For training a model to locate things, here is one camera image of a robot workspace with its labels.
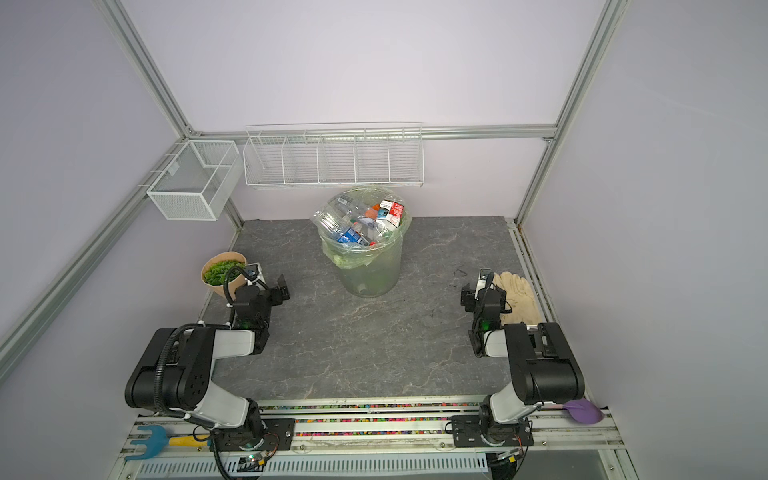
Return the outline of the blue label bottle white cap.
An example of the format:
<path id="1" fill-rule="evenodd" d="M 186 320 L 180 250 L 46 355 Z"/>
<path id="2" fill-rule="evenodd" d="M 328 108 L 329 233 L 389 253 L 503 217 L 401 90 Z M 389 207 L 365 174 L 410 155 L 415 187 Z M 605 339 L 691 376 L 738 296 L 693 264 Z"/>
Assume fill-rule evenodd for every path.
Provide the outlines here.
<path id="1" fill-rule="evenodd" d="M 371 244 L 368 237 L 362 232 L 360 223 L 334 227 L 332 237 L 340 244 L 357 244 L 365 247 Z"/>

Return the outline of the clear bottle blue cap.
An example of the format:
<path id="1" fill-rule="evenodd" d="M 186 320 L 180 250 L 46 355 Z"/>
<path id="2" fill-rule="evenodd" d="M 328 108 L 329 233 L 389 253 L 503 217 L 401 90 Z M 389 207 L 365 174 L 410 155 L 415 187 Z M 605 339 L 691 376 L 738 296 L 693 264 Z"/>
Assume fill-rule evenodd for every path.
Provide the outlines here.
<path id="1" fill-rule="evenodd" d="M 340 193 L 329 201 L 329 205 L 335 208 L 339 215 L 350 223 L 361 222 L 370 224 L 374 223 L 378 218 L 378 210 L 353 193 Z"/>

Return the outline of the red label cola bottle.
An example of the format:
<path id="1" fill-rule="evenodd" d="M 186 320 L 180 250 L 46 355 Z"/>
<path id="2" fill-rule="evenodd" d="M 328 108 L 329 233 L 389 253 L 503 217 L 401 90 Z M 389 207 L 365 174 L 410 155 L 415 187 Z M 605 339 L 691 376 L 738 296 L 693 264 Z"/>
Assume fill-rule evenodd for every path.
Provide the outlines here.
<path id="1" fill-rule="evenodd" d="M 380 232 L 392 232 L 402 225 L 404 205 L 395 200 L 382 200 L 378 204 L 375 225 Z"/>

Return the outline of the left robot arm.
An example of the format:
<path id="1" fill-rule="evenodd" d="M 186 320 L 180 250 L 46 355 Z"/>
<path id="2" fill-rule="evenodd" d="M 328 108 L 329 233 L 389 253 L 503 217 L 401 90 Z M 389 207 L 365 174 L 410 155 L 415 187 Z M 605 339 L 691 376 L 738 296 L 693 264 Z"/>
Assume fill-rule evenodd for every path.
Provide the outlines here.
<path id="1" fill-rule="evenodd" d="M 127 381 L 124 399 L 131 408 L 208 430 L 218 452 L 274 454 L 288 448 L 293 428 L 285 420 L 264 420 L 255 400 L 217 385 L 213 373 L 220 360 L 264 351 L 272 309 L 290 299 L 290 290 L 284 276 L 268 285 L 258 263 L 230 268 L 223 290 L 229 319 L 157 330 Z"/>

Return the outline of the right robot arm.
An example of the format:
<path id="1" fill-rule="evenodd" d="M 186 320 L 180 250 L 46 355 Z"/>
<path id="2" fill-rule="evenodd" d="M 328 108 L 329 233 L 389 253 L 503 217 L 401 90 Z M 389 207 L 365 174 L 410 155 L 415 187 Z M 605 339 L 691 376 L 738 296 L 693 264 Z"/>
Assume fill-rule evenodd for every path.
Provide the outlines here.
<path id="1" fill-rule="evenodd" d="M 462 288 L 460 302 L 472 314 L 469 339 L 474 354 L 507 360 L 510 382 L 487 396 L 476 414 L 451 419 L 454 445 L 531 446 L 533 413 L 547 403 L 564 404 L 584 396 L 584 377 L 564 333 L 551 322 L 504 324 L 501 316 L 512 307 L 490 269 L 480 271 L 475 287 Z"/>

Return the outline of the green bagged waste bin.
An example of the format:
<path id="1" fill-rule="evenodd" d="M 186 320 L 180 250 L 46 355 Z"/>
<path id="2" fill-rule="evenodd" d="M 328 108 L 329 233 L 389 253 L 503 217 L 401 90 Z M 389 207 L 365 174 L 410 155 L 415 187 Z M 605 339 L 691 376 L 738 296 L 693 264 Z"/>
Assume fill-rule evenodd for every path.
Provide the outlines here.
<path id="1" fill-rule="evenodd" d="M 311 217 L 319 234 L 322 251 L 335 266 L 338 278 L 347 291 L 365 298 L 382 296 L 394 288 L 400 277 L 405 236 L 412 222 L 410 209 L 401 196 L 381 185 L 357 186 L 343 192 L 353 193 L 377 210 L 382 200 L 395 200 L 404 205 L 402 225 L 395 231 L 380 232 L 375 222 L 356 222 L 362 225 L 362 232 L 371 242 L 367 247 L 340 244 L 332 237 L 334 227 L 353 224 L 329 205 L 334 196 Z"/>

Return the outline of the beige wooden brush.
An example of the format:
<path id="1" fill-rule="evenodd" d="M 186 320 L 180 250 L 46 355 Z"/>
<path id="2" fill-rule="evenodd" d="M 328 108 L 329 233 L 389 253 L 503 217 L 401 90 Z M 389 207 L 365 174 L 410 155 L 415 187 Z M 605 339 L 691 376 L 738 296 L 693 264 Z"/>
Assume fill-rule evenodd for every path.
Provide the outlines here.
<path id="1" fill-rule="evenodd" d="M 544 321 L 529 281 L 518 274 L 504 271 L 494 275 L 493 284 L 506 292 L 507 309 L 500 315 L 501 324 L 524 323 L 536 326 Z"/>

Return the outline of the green artificial plant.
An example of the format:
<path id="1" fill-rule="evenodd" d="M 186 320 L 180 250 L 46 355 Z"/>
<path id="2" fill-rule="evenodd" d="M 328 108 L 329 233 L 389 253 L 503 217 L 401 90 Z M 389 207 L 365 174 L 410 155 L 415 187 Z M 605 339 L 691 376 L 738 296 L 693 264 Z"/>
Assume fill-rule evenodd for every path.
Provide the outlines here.
<path id="1" fill-rule="evenodd" d="M 243 268 L 244 262 L 234 259 L 222 260 L 211 264 L 202 272 L 203 281 L 211 286 L 222 286 L 227 273 L 234 267 Z"/>

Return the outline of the beige plant pot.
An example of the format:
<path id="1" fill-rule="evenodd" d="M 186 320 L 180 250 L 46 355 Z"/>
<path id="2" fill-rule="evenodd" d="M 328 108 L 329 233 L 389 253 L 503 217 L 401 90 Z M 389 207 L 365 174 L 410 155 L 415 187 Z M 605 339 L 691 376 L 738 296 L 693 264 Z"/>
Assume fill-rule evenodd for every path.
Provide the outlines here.
<path id="1" fill-rule="evenodd" d="M 220 253 L 208 260 L 201 270 L 202 282 L 214 293 L 225 296 L 224 279 L 227 272 L 235 266 L 244 268 L 246 257 L 238 252 Z"/>

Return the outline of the white mesh side basket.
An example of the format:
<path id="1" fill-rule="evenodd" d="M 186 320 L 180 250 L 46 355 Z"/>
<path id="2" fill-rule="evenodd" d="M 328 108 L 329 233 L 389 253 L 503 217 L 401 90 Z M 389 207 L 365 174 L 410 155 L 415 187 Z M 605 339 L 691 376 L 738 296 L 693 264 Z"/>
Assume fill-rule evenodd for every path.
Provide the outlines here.
<path id="1" fill-rule="evenodd" d="M 147 194 L 173 221 L 216 221 L 244 171 L 233 141 L 188 140 L 171 157 Z"/>

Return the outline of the purple pink tool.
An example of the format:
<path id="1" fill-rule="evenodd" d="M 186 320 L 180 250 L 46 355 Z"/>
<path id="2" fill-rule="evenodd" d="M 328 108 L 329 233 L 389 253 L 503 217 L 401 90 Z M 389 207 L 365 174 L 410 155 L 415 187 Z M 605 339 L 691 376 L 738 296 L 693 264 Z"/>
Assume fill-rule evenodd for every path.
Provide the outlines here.
<path id="1" fill-rule="evenodd" d="M 595 425 L 605 418 L 603 411 L 586 398 L 562 404 L 545 404 L 544 409 L 565 411 L 575 422 L 583 425 Z"/>

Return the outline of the blue yellow garden fork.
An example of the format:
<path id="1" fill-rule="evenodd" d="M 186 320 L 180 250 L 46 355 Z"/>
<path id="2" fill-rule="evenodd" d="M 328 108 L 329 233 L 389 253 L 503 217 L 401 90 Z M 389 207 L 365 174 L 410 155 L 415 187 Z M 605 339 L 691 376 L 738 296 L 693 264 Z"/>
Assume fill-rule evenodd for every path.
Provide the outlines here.
<path id="1" fill-rule="evenodd" d="M 166 429 L 160 425 L 140 425 L 138 426 L 138 429 L 148 433 L 149 436 L 142 439 L 131 440 L 130 443 L 134 446 L 143 446 L 144 451 L 142 453 L 126 456 L 126 461 L 154 458 L 168 446 L 203 448 L 209 445 L 208 436 L 169 436 Z"/>

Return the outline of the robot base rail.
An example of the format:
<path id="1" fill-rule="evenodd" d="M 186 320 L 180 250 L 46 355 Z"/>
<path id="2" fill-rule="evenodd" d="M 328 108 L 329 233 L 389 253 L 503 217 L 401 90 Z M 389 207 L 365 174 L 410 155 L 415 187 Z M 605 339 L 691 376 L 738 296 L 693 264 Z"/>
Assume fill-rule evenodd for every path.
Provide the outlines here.
<path id="1" fill-rule="evenodd" d="M 626 445 L 610 411 L 595 425 L 581 425 L 562 410 L 541 409 L 530 416 L 528 447 L 459 448 L 451 419 L 479 410 L 478 396 L 403 397 L 268 401 L 266 421 L 285 420 L 293 428 L 290 445 L 264 451 L 221 452 L 166 447 L 147 460 L 126 461 L 144 447 L 131 440 L 149 436 L 140 425 L 163 426 L 169 436 L 192 434 L 192 426 L 173 418 L 139 417 L 109 476 L 112 479 L 233 479 L 394 477 L 478 473 L 503 477 L 535 452 L 593 451 L 597 469 L 610 479 L 634 479 Z"/>

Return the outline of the right aluminium frame post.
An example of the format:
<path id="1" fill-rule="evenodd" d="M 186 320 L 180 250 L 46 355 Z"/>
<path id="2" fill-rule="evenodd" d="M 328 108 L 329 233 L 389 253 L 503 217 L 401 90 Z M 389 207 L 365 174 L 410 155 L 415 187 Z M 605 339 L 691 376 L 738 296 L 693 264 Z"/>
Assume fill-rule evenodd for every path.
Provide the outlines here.
<path id="1" fill-rule="evenodd" d="M 534 203 L 558 154 L 560 145 L 578 113 L 629 4 L 630 2 L 627 0 L 610 0 L 606 1 L 603 6 L 595 30 L 588 42 L 584 58 L 555 124 L 554 134 L 545 139 L 546 147 L 514 218 L 515 224 L 519 228 L 524 225 L 533 210 Z"/>

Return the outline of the aluminium frame corner post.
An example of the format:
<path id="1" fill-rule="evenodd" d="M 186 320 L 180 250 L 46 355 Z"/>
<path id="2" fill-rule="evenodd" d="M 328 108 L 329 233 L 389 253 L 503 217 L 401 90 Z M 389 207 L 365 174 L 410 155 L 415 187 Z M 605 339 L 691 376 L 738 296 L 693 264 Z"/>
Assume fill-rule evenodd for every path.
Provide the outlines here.
<path id="1" fill-rule="evenodd" d="M 123 3 L 118 0 L 95 0 L 93 4 L 177 136 L 183 139 L 195 136 L 195 129 L 163 78 Z"/>

